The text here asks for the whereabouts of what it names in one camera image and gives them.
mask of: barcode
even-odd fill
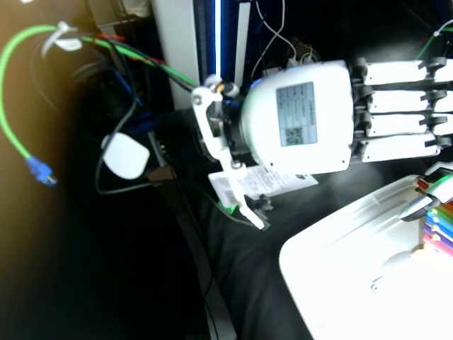
[[[286,145],[300,145],[304,144],[304,140],[302,138],[302,128],[301,127],[293,127],[290,129],[285,129],[285,138],[286,138]]]
[[[231,207],[232,205],[237,204],[237,200],[235,199],[232,190],[225,190],[224,194],[225,194],[226,200],[228,201],[227,207]]]

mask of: black cloth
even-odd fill
[[[238,337],[311,339],[280,272],[282,245],[347,204],[424,169],[420,160],[412,159],[356,164],[347,171],[315,176],[319,185],[273,198],[275,210],[268,214],[271,227],[263,231],[232,222],[202,203],[200,219],[215,279]]]

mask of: white rounded square device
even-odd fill
[[[349,166],[353,113],[346,63],[319,62],[252,86],[241,131],[259,164],[292,174],[323,174]]]

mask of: label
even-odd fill
[[[238,203],[234,198],[229,179],[223,171],[209,174],[208,178],[224,207],[228,208]],[[248,167],[245,179],[239,183],[248,197],[257,200],[262,194],[269,197],[276,196],[314,186],[318,184],[318,181],[310,175],[279,174],[257,165]]]
[[[318,142],[313,82],[277,89],[280,144],[314,144]]]

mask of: paper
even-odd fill
[[[229,179],[223,171],[210,174],[208,178],[224,207],[228,208],[238,203],[234,198]],[[248,167],[247,176],[239,183],[248,197],[257,200],[262,194],[271,197],[289,193],[290,191],[314,186],[318,184],[318,181],[310,175],[279,174],[276,171],[258,165]]]

